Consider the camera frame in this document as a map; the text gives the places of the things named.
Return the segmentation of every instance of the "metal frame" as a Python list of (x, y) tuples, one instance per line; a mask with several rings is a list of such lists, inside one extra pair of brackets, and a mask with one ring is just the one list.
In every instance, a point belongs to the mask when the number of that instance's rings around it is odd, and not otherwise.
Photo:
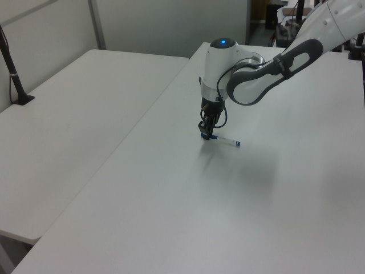
[(14, 17), (12, 17), (12, 18), (10, 18), (8, 20), (5, 20), (4, 22), (1, 22), (1, 25), (3, 27), (5, 27), (5, 26), (7, 26), (7, 25), (9, 25), (9, 24), (11, 24), (11, 23), (13, 23), (13, 22), (15, 22), (15, 21), (17, 21), (17, 20), (25, 17), (25, 16), (28, 16), (29, 14), (32, 14), (32, 13), (34, 13), (34, 12), (36, 12), (36, 11), (44, 8), (44, 7), (46, 7), (46, 6), (48, 6), (48, 5), (56, 2), (56, 1), (57, 0), (48, 0), (46, 3), (40, 4), (38, 6), (35, 6), (35, 7), (31, 8), (31, 9), (29, 9), (27, 11), (24, 11), (23, 13), (20, 13), (20, 14), (14, 16)]

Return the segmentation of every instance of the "white robotic arm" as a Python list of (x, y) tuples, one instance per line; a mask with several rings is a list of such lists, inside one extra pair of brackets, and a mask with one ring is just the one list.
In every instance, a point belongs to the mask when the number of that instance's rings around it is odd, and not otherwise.
[(209, 139), (227, 97), (243, 106), (256, 104), (273, 87), (364, 30), (365, 0), (329, 0), (316, 7), (290, 47), (267, 63), (231, 39), (213, 41), (201, 79), (201, 132)]

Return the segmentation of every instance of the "white wall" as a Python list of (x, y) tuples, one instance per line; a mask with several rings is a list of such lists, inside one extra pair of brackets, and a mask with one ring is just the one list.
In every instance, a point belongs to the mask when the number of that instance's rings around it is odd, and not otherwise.
[(203, 42), (245, 44), (248, 0), (95, 0), (108, 50), (190, 58)]
[[(95, 32), (87, 0), (58, 0), (3, 27), (28, 93), (90, 49)], [(0, 112), (10, 105), (9, 72), (0, 55)], [(14, 86), (13, 99), (16, 99)]]

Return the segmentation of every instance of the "black cable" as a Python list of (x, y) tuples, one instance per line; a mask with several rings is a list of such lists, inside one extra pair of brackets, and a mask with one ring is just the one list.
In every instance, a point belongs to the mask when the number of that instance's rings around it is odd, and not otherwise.
[(10, 98), (10, 103), (14, 104), (12, 98), (11, 98), (11, 76), (9, 75), (9, 98)]
[[(217, 82), (217, 92), (218, 92), (218, 100), (220, 103), (223, 103), (223, 97), (219, 91), (219, 82), (222, 80), (222, 78), (228, 73), (230, 72), (231, 70), (233, 70), (235, 68), (236, 65), (234, 65), (233, 67), (230, 67), (229, 69), (227, 69), (221, 76), (220, 78), (218, 79), (218, 82)], [(227, 115), (227, 109), (226, 109), (226, 106), (225, 104), (223, 105), (223, 109), (224, 109), (224, 114), (225, 114), (225, 119), (224, 119), (224, 123), (221, 125), (221, 126), (218, 126), (218, 127), (214, 127), (214, 128), (221, 128), (221, 127), (224, 127), (227, 123), (227, 120), (228, 120), (228, 115)]]
[[(3, 37), (3, 39), (5, 40), (6, 48), (9, 51), (9, 43), (8, 43), (8, 41), (6, 39), (6, 35), (5, 35), (4, 31), (3, 31), (3, 29), (1, 28), (1, 26), (0, 26), (0, 34)], [(10, 74), (9, 74), (9, 98), (10, 98), (10, 103), (13, 104), (13, 100), (11, 98), (11, 75)]]
[[(290, 35), (291, 35), (292, 29), (293, 29), (294, 10), (298, 6), (298, 4), (299, 4), (299, 0), (295, 4), (294, 8), (291, 10)], [(288, 41), (289, 41), (289, 32), (287, 33), (287, 36), (286, 36), (286, 49), (289, 47), (289, 45), (287, 44)]]
[(5, 40), (5, 43), (6, 43), (7, 50), (9, 51), (9, 43), (7, 42), (6, 35), (5, 35), (4, 31), (1, 28), (1, 25), (0, 25), (0, 33), (1, 33), (1, 36), (3, 36), (3, 38)]
[[(265, 63), (261, 63), (261, 64), (257, 64), (257, 65), (254, 65), (254, 64), (251, 64), (251, 63), (247, 63), (247, 64), (244, 64), (244, 65), (242, 65), (242, 66), (240, 66), (240, 69), (242, 69), (242, 68), (244, 68), (244, 67), (251, 67), (252, 69), (257, 69), (259, 66), (263, 66), (263, 65), (265, 65), (266, 64), (266, 62)], [(218, 82), (217, 82), (217, 92), (218, 92), (218, 100), (219, 100), (219, 102), (221, 102), (221, 103), (223, 103), (223, 97), (222, 97), (222, 95), (221, 95), (221, 93), (219, 92), (219, 82), (222, 80), (222, 78), (228, 73), (228, 72), (230, 72), (231, 70), (233, 70), (235, 67), (237, 66), (237, 64), (236, 65), (234, 65), (233, 67), (230, 67), (228, 70), (226, 70), (223, 74), (222, 74), (222, 76), (220, 76), (220, 78), (219, 78), (219, 80), (218, 80)], [(228, 120), (228, 115), (227, 115), (227, 109), (226, 109), (226, 106), (225, 106), (225, 104), (223, 105), (223, 109), (224, 109), (224, 114), (225, 114), (225, 119), (224, 119), (224, 123), (221, 125), (221, 126), (218, 126), (218, 127), (214, 127), (214, 128), (222, 128), (222, 127), (224, 127), (225, 125), (226, 125), (226, 123), (227, 123), (227, 120)]]

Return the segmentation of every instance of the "white pen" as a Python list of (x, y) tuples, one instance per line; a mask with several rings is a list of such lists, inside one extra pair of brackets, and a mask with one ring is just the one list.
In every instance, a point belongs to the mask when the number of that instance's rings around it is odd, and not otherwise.
[(239, 147), (241, 145), (241, 142), (239, 142), (239, 141), (235, 141), (235, 140), (231, 140), (231, 139), (227, 139), (227, 138), (223, 138), (223, 137), (218, 137), (217, 135), (212, 135), (210, 138), (214, 139), (218, 142), (221, 142), (221, 143), (229, 144), (230, 146), (234, 146), (234, 147)]

